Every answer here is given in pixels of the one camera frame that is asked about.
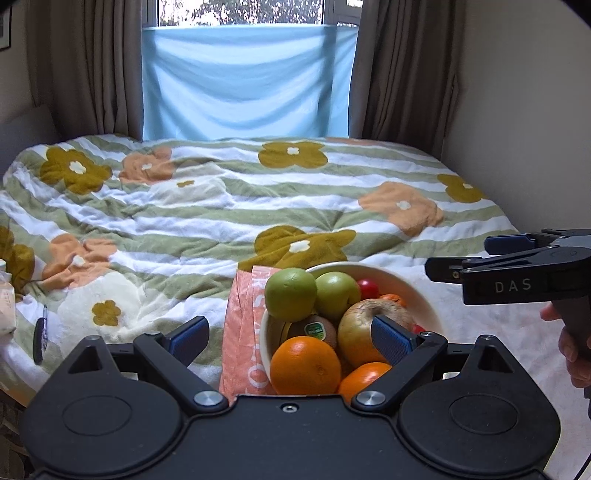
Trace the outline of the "person's right hand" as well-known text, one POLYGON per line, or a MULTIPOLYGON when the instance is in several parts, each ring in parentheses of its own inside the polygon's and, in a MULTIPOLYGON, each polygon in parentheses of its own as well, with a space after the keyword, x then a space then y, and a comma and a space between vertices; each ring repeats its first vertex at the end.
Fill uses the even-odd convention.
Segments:
MULTIPOLYGON (((559 312, 552 304, 548 304, 541 310, 540 317, 544 321, 555 321, 561 319, 559 312)), ((575 340, 568 333, 566 327, 563 328, 560 334, 558 348, 566 359, 566 368, 570 375, 573 386, 576 388, 590 387, 590 361, 580 357, 575 340)))

